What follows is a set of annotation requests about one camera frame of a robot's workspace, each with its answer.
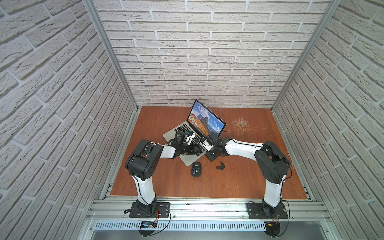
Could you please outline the silver laptop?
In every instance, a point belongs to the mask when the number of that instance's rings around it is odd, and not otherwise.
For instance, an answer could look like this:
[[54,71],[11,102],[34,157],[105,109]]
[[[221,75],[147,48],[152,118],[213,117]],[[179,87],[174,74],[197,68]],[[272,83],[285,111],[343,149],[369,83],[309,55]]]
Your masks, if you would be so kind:
[[196,134],[191,144],[194,147],[194,154],[179,156],[188,167],[201,158],[206,152],[206,149],[200,142],[201,138],[208,136],[210,133],[215,133],[220,136],[226,125],[227,124],[210,109],[200,101],[195,100],[187,120],[163,134],[163,137],[166,141],[169,141],[175,138],[177,132],[190,135]]

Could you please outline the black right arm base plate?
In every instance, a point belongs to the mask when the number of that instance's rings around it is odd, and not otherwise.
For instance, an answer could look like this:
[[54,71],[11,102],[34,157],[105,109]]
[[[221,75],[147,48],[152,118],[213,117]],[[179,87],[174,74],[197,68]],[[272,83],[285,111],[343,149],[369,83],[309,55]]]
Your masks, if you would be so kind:
[[246,203],[247,213],[250,219],[288,219],[288,211],[284,204],[280,202],[276,207],[271,207],[265,202],[247,202]]

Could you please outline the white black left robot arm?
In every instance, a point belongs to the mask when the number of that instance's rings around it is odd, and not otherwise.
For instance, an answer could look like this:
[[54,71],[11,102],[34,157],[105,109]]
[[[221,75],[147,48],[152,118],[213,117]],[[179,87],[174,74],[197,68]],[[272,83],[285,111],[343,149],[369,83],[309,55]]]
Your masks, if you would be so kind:
[[138,197],[135,206],[144,215],[151,216],[156,211],[157,197],[153,188],[152,176],[160,159],[175,159],[180,155],[193,155],[196,148],[192,143],[196,134],[176,132],[166,145],[142,139],[128,157],[125,168],[135,181]]

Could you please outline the black mouse battery cover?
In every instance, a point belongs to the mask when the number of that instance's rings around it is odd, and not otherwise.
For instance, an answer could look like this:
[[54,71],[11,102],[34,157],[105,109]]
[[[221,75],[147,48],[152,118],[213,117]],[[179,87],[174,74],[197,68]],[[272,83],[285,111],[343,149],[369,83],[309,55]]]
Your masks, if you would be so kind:
[[216,169],[217,170],[224,170],[225,169],[225,164],[223,162],[220,162],[220,165],[219,166],[216,166]]

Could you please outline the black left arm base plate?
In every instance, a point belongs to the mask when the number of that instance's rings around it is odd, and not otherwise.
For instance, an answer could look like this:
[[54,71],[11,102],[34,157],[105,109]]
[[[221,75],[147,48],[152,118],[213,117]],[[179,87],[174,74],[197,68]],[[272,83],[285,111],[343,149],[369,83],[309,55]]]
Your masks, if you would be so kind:
[[145,205],[138,201],[134,202],[130,208],[129,217],[130,218],[160,218],[167,219],[170,216],[171,203],[169,202],[159,202],[151,205]]

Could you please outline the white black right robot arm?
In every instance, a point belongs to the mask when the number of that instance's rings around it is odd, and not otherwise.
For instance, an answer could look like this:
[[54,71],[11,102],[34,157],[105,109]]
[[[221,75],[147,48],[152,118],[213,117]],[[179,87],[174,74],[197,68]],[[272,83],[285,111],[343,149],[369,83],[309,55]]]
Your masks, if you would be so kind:
[[201,143],[211,160],[219,156],[240,156],[257,162],[266,180],[263,207],[275,210],[282,203],[283,183],[291,169],[291,162],[275,143],[267,141],[254,144],[231,138],[223,140],[215,133],[204,137]]

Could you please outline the black wireless mouse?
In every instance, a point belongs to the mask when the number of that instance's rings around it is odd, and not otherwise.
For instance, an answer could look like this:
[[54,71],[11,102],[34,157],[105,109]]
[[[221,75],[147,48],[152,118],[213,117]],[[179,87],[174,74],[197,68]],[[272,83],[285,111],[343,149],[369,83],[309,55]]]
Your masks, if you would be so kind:
[[192,165],[192,176],[193,177],[200,177],[202,174],[202,165],[199,162],[195,162]]

